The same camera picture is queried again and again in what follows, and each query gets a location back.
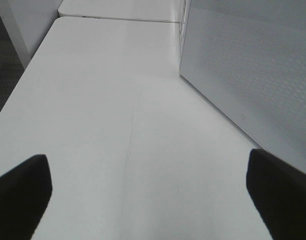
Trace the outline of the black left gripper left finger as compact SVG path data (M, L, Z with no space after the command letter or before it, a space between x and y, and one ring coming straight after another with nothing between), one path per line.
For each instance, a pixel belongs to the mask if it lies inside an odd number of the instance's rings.
M51 195L46 155L34 155L1 175L0 240L31 239Z

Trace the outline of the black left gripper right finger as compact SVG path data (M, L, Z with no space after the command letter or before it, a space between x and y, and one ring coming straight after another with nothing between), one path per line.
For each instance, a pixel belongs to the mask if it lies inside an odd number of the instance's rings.
M306 240L306 174L263 149L252 149L246 188L274 240Z

